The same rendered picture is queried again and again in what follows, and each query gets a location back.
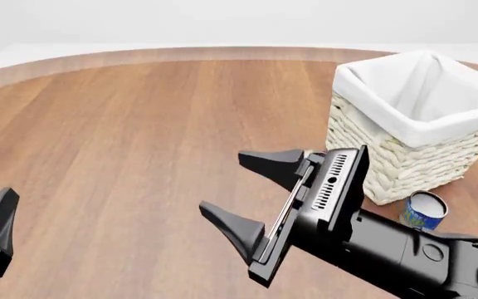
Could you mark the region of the cream woven basket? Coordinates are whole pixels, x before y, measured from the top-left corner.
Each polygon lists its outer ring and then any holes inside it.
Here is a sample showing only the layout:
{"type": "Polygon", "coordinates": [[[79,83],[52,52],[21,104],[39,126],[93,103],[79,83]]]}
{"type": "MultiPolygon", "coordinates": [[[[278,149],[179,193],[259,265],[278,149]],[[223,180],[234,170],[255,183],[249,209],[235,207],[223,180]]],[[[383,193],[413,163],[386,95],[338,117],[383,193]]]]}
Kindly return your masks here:
{"type": "Polygon", "coordinates": [[[461,179],[478,159],[478,131],[413,148],[374,124],[332,89],[327,149],[366,145],[370,166],[364,193],[377,205],[461,179]]]}

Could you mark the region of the white cloth basket liner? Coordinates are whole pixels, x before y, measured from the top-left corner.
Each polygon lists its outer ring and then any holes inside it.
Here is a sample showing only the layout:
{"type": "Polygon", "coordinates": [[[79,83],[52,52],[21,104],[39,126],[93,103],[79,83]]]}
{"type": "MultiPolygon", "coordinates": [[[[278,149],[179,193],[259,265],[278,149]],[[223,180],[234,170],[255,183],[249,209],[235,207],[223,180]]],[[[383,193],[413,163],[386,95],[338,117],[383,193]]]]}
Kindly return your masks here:
{"type": "Polygon", "coordinates": [[[478,71],[434,51],[341,64],[332,89],[413,148],[478,131],[478,71]]]}

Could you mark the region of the blue printed tin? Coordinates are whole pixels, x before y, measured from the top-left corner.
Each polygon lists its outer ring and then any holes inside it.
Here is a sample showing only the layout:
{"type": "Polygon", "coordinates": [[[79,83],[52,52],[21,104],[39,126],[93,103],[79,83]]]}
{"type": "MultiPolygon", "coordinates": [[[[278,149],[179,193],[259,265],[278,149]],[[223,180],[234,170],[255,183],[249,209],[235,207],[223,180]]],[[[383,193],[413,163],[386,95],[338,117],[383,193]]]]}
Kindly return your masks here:
{"type": "Polygon", "coordinates": [[[446,202],[439,196],[429,191],[415,191],[407,197],[399,221],[411,228],[434,231],[448,213],[446,202]]]}

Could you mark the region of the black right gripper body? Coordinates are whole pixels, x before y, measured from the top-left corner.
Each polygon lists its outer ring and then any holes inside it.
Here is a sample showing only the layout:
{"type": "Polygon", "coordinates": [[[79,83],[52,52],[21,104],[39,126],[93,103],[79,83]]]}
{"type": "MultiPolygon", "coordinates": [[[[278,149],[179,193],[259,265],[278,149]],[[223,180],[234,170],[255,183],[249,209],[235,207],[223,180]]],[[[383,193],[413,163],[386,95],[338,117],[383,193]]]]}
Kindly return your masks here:
{"type": "Polygon", "coordinates": [[[300,206],[304,202],[305,194],[309,191],[308,184],[312,182],[315,171],[324,162],[324,152],[311,150],[304,150],[304,152],[305,156],[295,172],[299,175],[298,181],[290,191],[268,236],[260,243],[254,260],[248,268],[249,278],[263,287],[271,285],[289,250],[290,232],[300,206]]]}

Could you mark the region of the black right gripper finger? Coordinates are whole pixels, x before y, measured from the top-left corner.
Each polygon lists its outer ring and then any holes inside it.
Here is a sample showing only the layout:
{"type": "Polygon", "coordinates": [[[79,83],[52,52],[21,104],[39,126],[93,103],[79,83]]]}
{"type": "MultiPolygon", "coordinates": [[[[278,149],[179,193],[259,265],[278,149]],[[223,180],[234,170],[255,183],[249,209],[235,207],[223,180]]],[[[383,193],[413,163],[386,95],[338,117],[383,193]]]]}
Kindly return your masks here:
{"type": "Polygon", "coordinates": [[[230,241],[245,264],[250,266],[265,236],[265,224],[230,213],[207,201],[199,204],[199,211],[230,241]]]}
{"type": "Polygon", "coordinates": [[[291,191],[298,181],[295,172],[305,156],[302,149],[279,152],[239,151],[240,166],[291,191]]]}

